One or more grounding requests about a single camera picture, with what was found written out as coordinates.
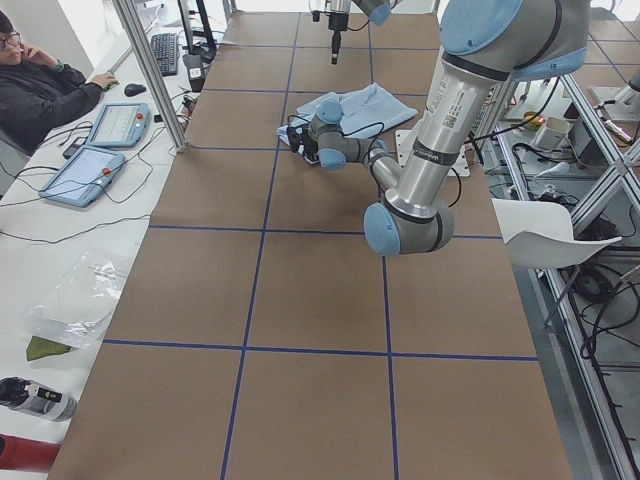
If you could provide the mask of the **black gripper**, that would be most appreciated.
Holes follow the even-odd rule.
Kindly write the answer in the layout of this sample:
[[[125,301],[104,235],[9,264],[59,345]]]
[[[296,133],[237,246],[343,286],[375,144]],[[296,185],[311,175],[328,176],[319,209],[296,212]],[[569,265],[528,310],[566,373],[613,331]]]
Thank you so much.
[[[288,126],[286,136],[292,152],[300,154],[310,165],[319,163],[318,143],[311,138],[308,126]]]
[[[346,12],[331,12],[328,28],[333,32],[331,45],[331,64],[336,65],[339,58],[341,33],[348,29],[348,14]]]

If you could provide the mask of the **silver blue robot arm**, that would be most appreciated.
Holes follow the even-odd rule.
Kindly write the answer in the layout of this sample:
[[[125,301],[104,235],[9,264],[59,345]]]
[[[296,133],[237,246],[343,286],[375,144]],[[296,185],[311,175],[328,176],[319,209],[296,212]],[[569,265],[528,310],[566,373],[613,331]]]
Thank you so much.
[[[332,65],[336,65],[339,60],[342,33],[349,30],[353,31],[353,28],[349,27],[349,18],[353,5],[367,17],[365,24],[357,28],[357,31],[365,28],[371,22],[377,26],[381,26],[390,17],[393,9],[391,2],[384,0],[326,0],[308,2],[308,8],[313,22],[318,23],[322,17],[328,18],[328,29],[332,32]]]
[[[505,81],[559,77],[586,57],[586,1],[452,1],[440,23],[441,71],[434,74],[424,115],[404,165],[383,142],[349,138],[342,107],[323,102],[312,119],[287,130],[292,150],[327,170],[367,167],[384,194],[364,215],[370,248],[397,256],[442,248],[454,231],[438,193],[492,87]]]

